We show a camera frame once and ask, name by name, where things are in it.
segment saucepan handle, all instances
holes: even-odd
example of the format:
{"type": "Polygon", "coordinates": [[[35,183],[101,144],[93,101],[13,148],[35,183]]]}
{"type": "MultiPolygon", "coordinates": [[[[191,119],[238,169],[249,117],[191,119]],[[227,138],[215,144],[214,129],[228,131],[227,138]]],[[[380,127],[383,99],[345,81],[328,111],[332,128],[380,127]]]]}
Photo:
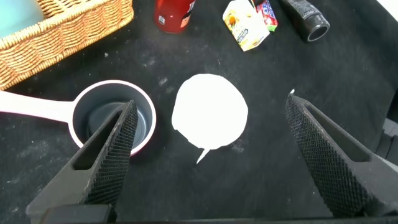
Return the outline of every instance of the saucepan handle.
{"type": "Polygon", "coordinates": [[[44,100],[0,91],[0,112],[69,122],[73,115],[73,109],[73,102],[44,100]]]}

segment black fabric surface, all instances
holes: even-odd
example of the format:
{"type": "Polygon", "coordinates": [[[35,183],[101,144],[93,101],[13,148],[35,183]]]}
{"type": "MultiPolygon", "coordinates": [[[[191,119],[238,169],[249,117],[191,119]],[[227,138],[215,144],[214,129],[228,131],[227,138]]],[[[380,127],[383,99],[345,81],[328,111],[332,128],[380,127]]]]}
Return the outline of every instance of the black fabric surface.
{"type": "MultiPolygon", "coordinates": [[[[364,6],[375,0],[313,0],[331,29],[310,45],[271,0],[279,26],[245,53],[221,19],[228,2],[197,1],[187,30],[170,35],[154,25],[153,1],[134,1],[135,19],[126,27],[8,90],[71,101],[93,83],[120,79],[150,95],[157,128],[131,158],[119,220],[330,217],[285,120],[293,88],[376,147],[398,84],[398,60],[383,29],[363,19],[364,6]],[[249,108],[242,136],[198,165],[202,150],[171,125],[178,88],[197,73],[227,78],[249,108]]],[[[396,30],[398,23],[380,26],[396,30]]],[[[27,223],[26,205],[78,148],[64,123],[3,113],[0,127],[0,223],[27,223]]]]}

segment black bottle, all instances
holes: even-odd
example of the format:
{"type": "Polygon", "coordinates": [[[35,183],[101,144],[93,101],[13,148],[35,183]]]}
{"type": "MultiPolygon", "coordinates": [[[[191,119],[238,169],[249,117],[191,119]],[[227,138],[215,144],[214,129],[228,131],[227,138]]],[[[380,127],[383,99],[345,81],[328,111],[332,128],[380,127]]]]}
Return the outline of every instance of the black bottle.
{"type": "Polygon", "coordinates": [[[305,42],[316,41],[329,30],[329,22],[306,0],[279,0],[279,2],[305,42]]]}

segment butter package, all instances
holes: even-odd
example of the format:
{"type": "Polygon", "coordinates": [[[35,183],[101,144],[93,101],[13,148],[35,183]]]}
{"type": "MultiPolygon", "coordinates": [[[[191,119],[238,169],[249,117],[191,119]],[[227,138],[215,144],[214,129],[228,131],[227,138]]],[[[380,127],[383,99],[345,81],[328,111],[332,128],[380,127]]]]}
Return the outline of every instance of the butter package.
{"type": "Polygon", "coordinates": [[[244,52],[260,45],[269,35],[262,15],[248,0],[231,1],[223,20],[244,52]]]}
{"type": "Polygon", "coordinates": [[[257,6],[257,12],[261,14],[264,18],[264,22],[269,31],[275,32],[276,27],[278,26],[278,21],[276,20],[274,11],[271,8],[271,4],[269,0],[264,0],[263,3],[257,6]]]}

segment red cup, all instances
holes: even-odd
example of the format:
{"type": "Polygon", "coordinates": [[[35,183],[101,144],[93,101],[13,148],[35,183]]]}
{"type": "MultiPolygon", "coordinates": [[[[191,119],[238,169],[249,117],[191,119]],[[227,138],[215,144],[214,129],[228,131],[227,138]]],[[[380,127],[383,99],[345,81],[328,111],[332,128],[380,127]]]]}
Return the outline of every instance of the red cup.
{"type": "Polygon", "coordinates": [[[187,28],[195,0],[156,0],[155,24],[168,33],[178,34],[187,28]]]}

